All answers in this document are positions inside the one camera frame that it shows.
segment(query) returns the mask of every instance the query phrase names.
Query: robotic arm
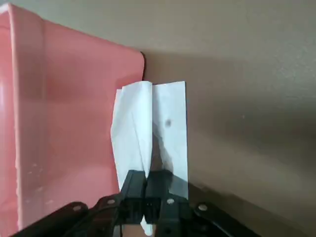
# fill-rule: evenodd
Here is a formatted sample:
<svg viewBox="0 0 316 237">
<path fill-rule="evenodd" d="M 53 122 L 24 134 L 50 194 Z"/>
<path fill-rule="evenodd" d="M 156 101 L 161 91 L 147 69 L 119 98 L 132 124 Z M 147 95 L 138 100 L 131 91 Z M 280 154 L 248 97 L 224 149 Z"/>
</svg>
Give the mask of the robotic arm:
<svg viewBox="0 0 316 237">
<path fill-rule="evenodd" d="M 155 237 L 258 237 L 253 231 L 217 208 L 203 202 L 191 207 L 184 197 L 169 192 L 177 177 L 167 170 L 130 170 L 119 194 L 102 197 L 88 209 L 72 202 L 14 237 L 112 237 L 115 227 L 146 222 L 156 225 Z"/>
</svg>

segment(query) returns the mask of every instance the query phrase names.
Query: beige wall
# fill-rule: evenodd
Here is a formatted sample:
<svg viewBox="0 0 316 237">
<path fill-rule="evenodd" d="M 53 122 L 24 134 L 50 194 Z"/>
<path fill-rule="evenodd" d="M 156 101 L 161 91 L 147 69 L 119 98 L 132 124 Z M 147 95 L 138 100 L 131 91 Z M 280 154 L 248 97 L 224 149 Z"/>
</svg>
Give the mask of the beige wall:
<svg viewBox="0 0 316 237">
<path fill-rule="evenodd" d="M 148 80 L 185 80 L 190 180 L 316 235 L 316 1 L 12 2 L 143 51 Z M 229 210 L 272 236 L 248 209 Z"/>
</svg>

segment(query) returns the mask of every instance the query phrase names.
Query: pink container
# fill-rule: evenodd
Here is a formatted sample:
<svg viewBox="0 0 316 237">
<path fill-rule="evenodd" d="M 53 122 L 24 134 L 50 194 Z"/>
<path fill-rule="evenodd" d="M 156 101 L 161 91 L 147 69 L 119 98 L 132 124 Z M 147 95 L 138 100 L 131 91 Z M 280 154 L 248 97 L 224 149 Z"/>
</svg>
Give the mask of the pink container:
<svg viewBox="0 0 316 237">
<path fill-rule="evenodd" d="M 115 93 L 143 70 L 138 51 L 0 7 L 1 236 L 118 191 Z"/>
</svg>

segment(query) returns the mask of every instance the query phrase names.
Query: metal screw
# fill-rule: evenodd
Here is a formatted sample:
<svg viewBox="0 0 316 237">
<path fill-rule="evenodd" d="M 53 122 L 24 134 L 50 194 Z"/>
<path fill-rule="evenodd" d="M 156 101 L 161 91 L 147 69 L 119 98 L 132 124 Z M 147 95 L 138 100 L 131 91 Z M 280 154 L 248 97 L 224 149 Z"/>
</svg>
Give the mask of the metal screw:
<svg viewBox="0 0 316 237">
<path fill-rule="evenodd" d="M 79 210 L 81 210 L 81 206 L 79 206 L 79 205 L 78 205 L 78 206 L 74 206 L 74 207 L 73 207 L 73 210 L 74 210 L 74 211 L 79 211 Z"/>
<path fill-rule="evenodd" d="M 114 199 L 110 199 L 110 200 L 108 200 L 108 205 L 112 205 L 112 204 L 114 204 L 115 203 L 115 200 Z"/>
<path fill-rule="evenodd" d="M 198 206 L 200 211 L 207 211 L 207 206 L 205 204 L 201 204 Z"/>
<path fill-rule="evenodd" d="M 174 203 L 174 199 L 169 198 L 169 199 L 167 200 L 167 204 L 172 205 L 173 203 Z"/>
</svg>

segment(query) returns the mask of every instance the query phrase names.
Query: white paper towel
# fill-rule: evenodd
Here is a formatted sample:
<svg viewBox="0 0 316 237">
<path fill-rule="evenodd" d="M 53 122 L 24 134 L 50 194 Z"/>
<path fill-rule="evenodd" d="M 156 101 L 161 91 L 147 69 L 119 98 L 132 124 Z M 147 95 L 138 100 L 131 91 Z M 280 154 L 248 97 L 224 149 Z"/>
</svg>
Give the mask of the white paper towel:
<svg viewBox="0 0 316 237">
<path fill-rule="evenodd" d="M 162 168 L 188 180 L 187 118 L 185 82 L 152 85 L 140 81 L 117 90 L 111 140 L 122 188 L 130 169 L 144 170 L 148 177 L 152 162 L 153 134 L 158 141 Z M 188 197 L 188 186 L 182 187 Z M 152 235 L 152 226 L 141 223 Z"/>
</svg>

